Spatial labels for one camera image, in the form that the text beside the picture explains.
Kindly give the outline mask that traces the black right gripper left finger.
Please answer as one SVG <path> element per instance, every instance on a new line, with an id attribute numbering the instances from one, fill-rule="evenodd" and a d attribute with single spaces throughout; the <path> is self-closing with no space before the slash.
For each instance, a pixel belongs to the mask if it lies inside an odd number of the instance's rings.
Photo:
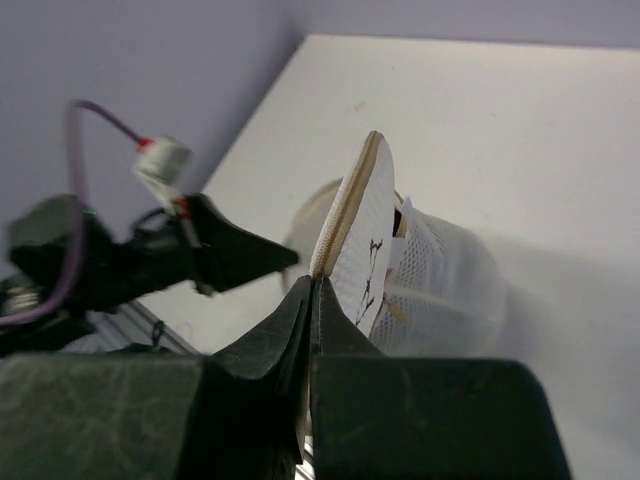
<path id="1" fill-rule="evenodd" d="M 13 356 L 5 479 L 291 479 L 303 460 L 311 281 L 214 355 Z"/>

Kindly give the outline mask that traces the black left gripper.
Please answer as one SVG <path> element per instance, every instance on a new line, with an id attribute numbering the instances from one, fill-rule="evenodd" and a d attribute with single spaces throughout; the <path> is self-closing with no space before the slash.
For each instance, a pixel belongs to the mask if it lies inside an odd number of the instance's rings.
<path id="1" fill-rule="evenodd" d="M 53 292 L 75 231 L 72 213 L 70 196 L 60 195 L 6 225 L 7 257 L 18 272 L 1 282 L 2 314 L 37 307 Z M 2 349 L 59 350 L 94 333 L 90 311 L 113 313 L 188 279 L 200 294 L 223 293 L 299 262 L 295 251 L 230 222 L 202 193 L 182 198 L 190 265 L 178 227 L 173 219 L 156 230 L 135 227 L 128 241 L 118 243 L 98 216 L 86 211 L 81 268 L 71 293 L 54 313 L 2 327 Z"/>

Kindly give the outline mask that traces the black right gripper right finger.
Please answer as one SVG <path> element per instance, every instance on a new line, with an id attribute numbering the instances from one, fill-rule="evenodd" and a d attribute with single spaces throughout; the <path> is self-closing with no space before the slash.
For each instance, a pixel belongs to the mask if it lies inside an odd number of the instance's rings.
<path id="1" fill-rule="evenodd" d="M 381 354 L 314 284 L 311 416 L 319 479 L 568 479 L 546 394 L 524 364 Z"/>

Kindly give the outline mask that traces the white mesh laundry bag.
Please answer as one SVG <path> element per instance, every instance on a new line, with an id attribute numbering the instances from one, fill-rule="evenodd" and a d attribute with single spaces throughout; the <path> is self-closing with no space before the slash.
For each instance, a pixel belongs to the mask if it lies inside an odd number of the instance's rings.
<path id="1" fill-rule="evenodd" d="M 406 215 L 404 238 L 393 237 L 395 208 Z M 507 287 L 494 257 L 473 232 L 396 191 L 380 132 L 299 208 L 285 244 L 300 262 L 282 273 L 282 288 L 328 276 L 349 321 L 386 355 L 484 356 L 499 337 Z"/>

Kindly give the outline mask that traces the black bra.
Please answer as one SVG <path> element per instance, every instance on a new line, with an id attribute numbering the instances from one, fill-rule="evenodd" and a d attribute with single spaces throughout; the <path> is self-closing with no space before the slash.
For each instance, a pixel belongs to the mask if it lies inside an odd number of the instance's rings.
<path id="1" fill-rule="evenodd" d="M 393 237 L 404 238 L 406 236 L 407 220 L 406 215 L 400 208 L 394 209 Z"/>

